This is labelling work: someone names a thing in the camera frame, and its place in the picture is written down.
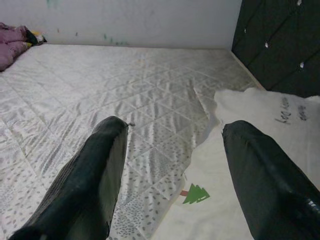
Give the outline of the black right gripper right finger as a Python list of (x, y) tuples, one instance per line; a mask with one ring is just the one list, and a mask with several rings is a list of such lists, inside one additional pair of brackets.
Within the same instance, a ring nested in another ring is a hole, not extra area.
[(256, 240), (317, 240), (320, 192), (276, 141), (244, 120), (223, 145), (237, 199)]

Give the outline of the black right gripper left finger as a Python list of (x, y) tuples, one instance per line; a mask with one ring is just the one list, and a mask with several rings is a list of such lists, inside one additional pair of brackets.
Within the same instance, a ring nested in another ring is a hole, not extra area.
[(13, 240), (105, 240), (109, 237), (127, 151), (128, 124), (98, 123), (60, 170)]

